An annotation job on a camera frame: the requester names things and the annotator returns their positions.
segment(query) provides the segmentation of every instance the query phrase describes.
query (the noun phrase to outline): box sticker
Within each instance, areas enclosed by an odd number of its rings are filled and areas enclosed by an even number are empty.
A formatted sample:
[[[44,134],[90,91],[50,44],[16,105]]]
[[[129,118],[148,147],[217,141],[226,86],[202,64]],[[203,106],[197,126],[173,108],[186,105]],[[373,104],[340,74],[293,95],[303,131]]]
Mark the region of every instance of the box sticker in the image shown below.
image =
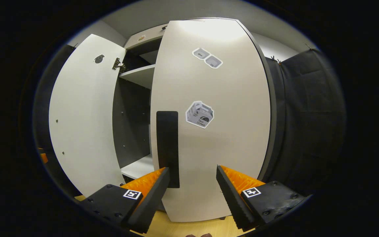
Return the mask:
[[[202,101],[194,101],[185,113],[186,121],[195,126],[206,128],[215,118],[212,107]]]
[[[218,69],[223,64],[222,60],[212,55],[204,48],[196,48],[192,51],[192,55],[199,60],[204,60],[204,62],[213,69]]]

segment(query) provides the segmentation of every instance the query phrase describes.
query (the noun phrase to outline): metal hinge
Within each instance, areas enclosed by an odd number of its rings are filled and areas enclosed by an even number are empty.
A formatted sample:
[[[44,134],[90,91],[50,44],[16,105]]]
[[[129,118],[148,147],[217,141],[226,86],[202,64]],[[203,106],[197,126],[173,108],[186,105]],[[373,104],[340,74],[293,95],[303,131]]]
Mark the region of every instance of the metal hinge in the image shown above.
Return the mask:
[[[119,58],[116,58],[115,63],[112,66],[112,69],[116,70],[117,67],[121,67],[124,64],[119,61]]]

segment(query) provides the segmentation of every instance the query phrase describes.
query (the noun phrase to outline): wooden floor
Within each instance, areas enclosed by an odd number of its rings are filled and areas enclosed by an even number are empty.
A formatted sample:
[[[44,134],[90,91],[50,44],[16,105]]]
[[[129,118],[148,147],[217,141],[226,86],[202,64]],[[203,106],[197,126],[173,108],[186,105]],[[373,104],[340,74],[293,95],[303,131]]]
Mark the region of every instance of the wooden floor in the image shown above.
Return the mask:
[[[236,237],[248,232],[250,231],[243,232],[242,229],[236,228],[232,216],[227,216],[224,220],[214,219],[204,222],[171,222],[166,213],[156,211],[149,231],[140,235],[146,237],[185,237],[188,234],[193,234],[200,237],[203,234],[210,233],[212,237]]]

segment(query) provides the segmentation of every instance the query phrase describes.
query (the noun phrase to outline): white shelf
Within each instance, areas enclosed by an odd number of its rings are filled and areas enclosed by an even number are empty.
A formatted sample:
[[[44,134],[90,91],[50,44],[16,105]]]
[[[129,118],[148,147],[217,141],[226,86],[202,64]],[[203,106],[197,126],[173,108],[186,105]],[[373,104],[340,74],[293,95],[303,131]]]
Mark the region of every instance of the white shelf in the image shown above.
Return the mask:
[[[151,90],[155,66],[156,64],[140,67],[129,72],[121,73],[119,77]]]
[[[123,175],[133,179],[137,179],[153,171],[155,171],[155,169],[153,167],[152,154],[149,154],[138,161],[121,168]]]

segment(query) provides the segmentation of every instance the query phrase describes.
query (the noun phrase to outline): orange object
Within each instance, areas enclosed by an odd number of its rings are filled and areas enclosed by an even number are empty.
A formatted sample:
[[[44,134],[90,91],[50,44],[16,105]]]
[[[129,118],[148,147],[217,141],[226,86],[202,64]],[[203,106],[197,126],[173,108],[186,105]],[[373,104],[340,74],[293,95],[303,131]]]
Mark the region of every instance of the orange object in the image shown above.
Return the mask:
[[[221,168],[226,173],[226,176],[229,178],[230,182],[233,184],[233,187],[235,187],[239,195],[241,195],[241,192],[243,190],[258,187],[265,184],[260,180],[257,180],[256,178],[249,177],[246,174],[242,174],[241,172],[232,170],[231,168],[227,168],[226,166],[221,165]]]
[[[143,198],[141,199],[140,203],[137,205],[138,207],[143,202],[144,198],[146,198],[147,194],[150,192],[153,185],[156,183],[159,176],[162,174],[163,170],[164,170],[164,167],[159,170],[153,171],[149,174],[146,174],[143,177],[133,180],[127,184],[124,184],[121,186],[121,188],[131,189],[131,190],[139,191],[143,193]]]
[[[44,164],[48,163],[48,157],[46,156],[46,153],[41,153],[40,157],[42,158]]]

